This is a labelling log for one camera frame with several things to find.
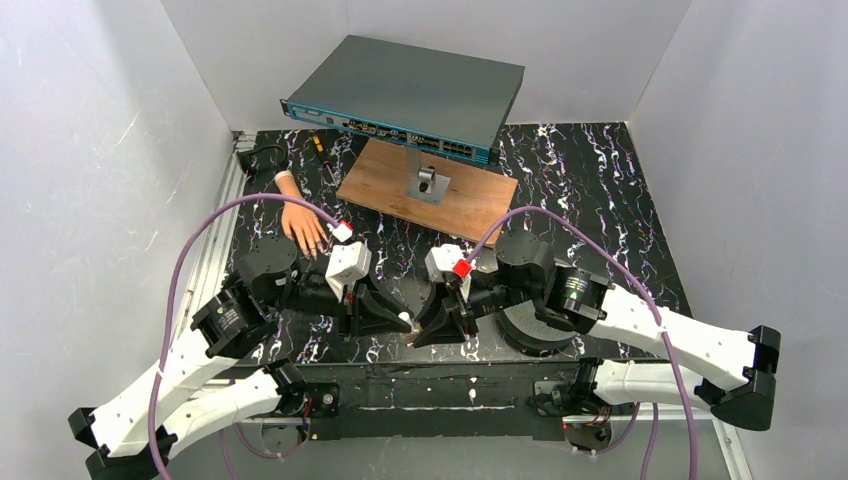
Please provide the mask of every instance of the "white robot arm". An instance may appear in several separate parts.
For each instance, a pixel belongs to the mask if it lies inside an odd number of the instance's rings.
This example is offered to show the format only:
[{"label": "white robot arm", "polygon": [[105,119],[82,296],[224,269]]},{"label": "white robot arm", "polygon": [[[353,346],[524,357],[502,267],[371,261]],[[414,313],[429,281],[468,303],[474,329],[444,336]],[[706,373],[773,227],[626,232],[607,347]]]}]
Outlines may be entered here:
[{"label": "white robot arm", "polygon": [[[686,393],[696,408],[740,428],[771,425],[780,333],[759,326],[750,332],[726,330],[662,308],[662,326],[636,295],[606,278],[557,264],[551,246],[520,230],[501,235],[495,272],[459,271],[459,247],[442,245],[427,256],[435,283],[416,321],[413,345],[463,342],[477,333],[476,319],[532,301],[536,317],[563,331],[623,342],[667,358],[666,332],[681,366]],[[581,361],[570,384],[531,403],[548,403],[563,415],[629,402],[680,404],[668,363]]]}]

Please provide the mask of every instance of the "black marble surface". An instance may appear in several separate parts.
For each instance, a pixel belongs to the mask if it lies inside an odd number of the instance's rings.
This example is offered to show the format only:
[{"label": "black marble surface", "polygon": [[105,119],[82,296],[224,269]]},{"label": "black marble surface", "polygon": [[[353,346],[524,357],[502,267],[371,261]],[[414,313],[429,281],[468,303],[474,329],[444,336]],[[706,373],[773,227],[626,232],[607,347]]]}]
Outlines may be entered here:
[{"label": "black marble surface", "polygon": [[[292,173],[303,196],[336,218],[349,221],[378,258],[377,273],[400,301],[417,312],[429,291],[424,258],[432,246],[458,243],[470,251],[473,244],[398,218],[350,204],[336,190],[367,138],[336,130],[319,130],[328,149],[331,169],[322,166],[308,137],[315,130],[259,132],[256,146],[284,145]],[[623,123],[507,125],[500,133],[500,165],[488,167],[516,178],[518,188],[511,208],[539,205],[565,215],[641,278],[658,305],[690,315],[683,287],[656,216],[633,143]],[[254,162],[280,163],[282,154],[266,150]],[[278,192],[273,169],[249,178],[244,193]],[[281,234],[282,205],[263,202],[244,205],[233,237],[233,258],[247,252],[258,238]],[[626,285],[623,276],[583,242],[547,217],[513,218],[508,228],[532,230],[552,242],[557,256],[591,271],[604,273]],[[479,265],[493,264],[491,251]],[[291,312],[276,313],[277,334],[245,359],[251,364],[288,357],[298,363],[356,362],[490,362],[535,359],[508,346],[492,318],[481,319],[480,334],[464,344],[408,348],[396,334],[344,341],[335,320]],[[576,336],[548,360],[582,356],[634,358],[645,356],[627,345]]]}]

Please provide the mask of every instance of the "gray wall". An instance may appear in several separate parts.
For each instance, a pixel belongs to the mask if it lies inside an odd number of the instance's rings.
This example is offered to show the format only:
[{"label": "gray wall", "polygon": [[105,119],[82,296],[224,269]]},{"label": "gray wall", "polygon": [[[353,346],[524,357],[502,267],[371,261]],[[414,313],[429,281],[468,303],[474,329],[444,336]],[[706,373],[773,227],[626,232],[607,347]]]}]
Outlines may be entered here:
[{"label": "gray wall", "polygon": [[158,1],[0,12],[0,476],[83,479],[66,418],[154,361],[230,134]]},{"label": "gray wall", "polygon": [[633,113],[691,0],[163,0],[233,130],[297,127],[287,98],[348,33],[527,66],[511,123]]},{"label": "gray wall", "polygon": [[848,3],[695,0],[631,120],[692,309],[783,332],[756,478],[845,478]]}]

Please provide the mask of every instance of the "purple cable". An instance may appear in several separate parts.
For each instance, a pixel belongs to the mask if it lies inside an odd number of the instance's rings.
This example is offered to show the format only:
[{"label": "purple cable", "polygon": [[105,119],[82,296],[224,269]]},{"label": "purple cable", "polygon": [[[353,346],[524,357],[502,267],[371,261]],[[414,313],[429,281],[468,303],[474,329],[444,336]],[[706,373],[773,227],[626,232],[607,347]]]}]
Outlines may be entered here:
[{"label": "purple cable", "polygon": [[[510,218],[521,215],[523,213],[530,212],[538,212],[544,215],[551,217],[552,219],[559,222],[560,225],[563,226],[566,230],[574,234],[580,240],[583,240],[587,245],[595,249],[599,254],[601,254],[604,259],[611,263],[616,269],[618,269],[627,281],[633,285],[637,292],[639,292],[639,296],[641,296],[645,303],[648,304],[648,309],[651,311],[651,314],[654,316],[654,321],[658,326],[662,326],[662,317],[660,316],[660,311],[657,308],[657,304],[654,303],[654,299],[651,298],[651,295],[648,294],[648,291],[642,285],[642,282],[639,281],[632,273],[630,273],[624,265],[618,263],[618,261],[612,257],[609,253],[607,253],[600,245],[592,241],[585,233],[581,232],[574,225],[572,225],[568,220],[559,215],[546,210],[542,207],[536,206],[526,206],[516,208],[515,210],[507,212],[504,216],[499,218],[495,223],[489,227],[489,230],[483,235],[483,238],[477,242],[477,245],[471,250],[471,253],[468,255],[466,259],[469,263],[471,263],[477,255],[480,254],[480,251],[486,246],[486,242],[489,238],[495,233],[495,230],[499,229],[501,225],[504,224]],[[662,333],[663,344],[665,345],[666,352],[668,353],[668,361],[671,363],[671,370],[674,373],[674,380],[677,382],[677,391],[680,393],[680,402],[683,404],[683,413],[686,416],[686,429],[689,433],[689,480],[695,480],[698,476],[698,439],[695,435],[695,418],[692,415],[692,402],[689,401],[689,396],[686,394],[686,386],[683,383],[683,375],[680,373],[680,362],[677,361],[677,353],[674,351],[674,347],[671,345],[671,340],[668,337],[667,332]]]},{"label": "purple cable", "polygon": [[654,453],[654,444],[657,442],[657,432],[660,429],[660,409],[654,404],[654,418],[651,421],[651,439],[648,440],[648,449],[645,451],[645,459],[642,460],[642,474],[640,480],[648,480],[648,465],[651,463],[651,454]]},{"label": "purple cable", "polygon": [[[312,205],[311,203],[303,200],[302,198],[289,197],[288,195],[280,195],[278,193],[255,193],[253,195],[246,195],[241,198],[237,198],[230,202],[227,202],[225,205],[221,206],[217,210],[215,210],[200,226],[194,233],[186,241],[186,244],[183,246],[183,249],[180,251],[180,256],[177,257],[177,264],[174,266],[174,273],[171,275],[171,285],[168,288],[168,305],[165,312],[165,334],[162,339],[162,351],[159,353],[159,371],[165,371],[165,364],[168,361],[168,349],[171,345],[171,329],[174,323],[174,301],[177,297],[177,283],[180,279],[180,270],[183,268],[183,264],[185,263],[186,257],[188,257],[188,252],[191,250],[192,245],[200,235],[206,230],[212,222],[215,221],[216,218],[220,217],[227,210],[230,210],[233,207],[241,205],[243,203],[254,202],[257,200],[276,200],[287,203],[293,203],[295,205],[300,205],[301,207],[308,208],[315,212],[318,217],[320,217],[325,222],[329,223],[330,226],[336,228],[339,226],[339,222],[337,222],[333,217],[327,215],[323,210]],[[156,445],[156,404],[159,400],[159,388],[162,385],[162,376],[157,373],[153,377],[153,388],[150,391],[150,403],[148,403],[148,413],[147,413],[147,439],[150,442],[151,448],[150,453],[153,457],[153,464],[156,465],[156,470],[159,472],[159,475],[162,476],[162,480],[171,480],[171,476],[168,474],[167,468],[165,468],[165,462],[162,461],[162,455],[159,453],[158,448],[152,448]]]},{"label": "purple cable", "polygon": [[230,449],[227,448],[227,440],[224,438],[224,429],[218,430],[218,440],[221,441],[221,455],[224,457],[224,463],[227,465],[227,470],[230,472],[232,480],[240,480],[236,467],[233,465],[233,459],[230,457]]}]

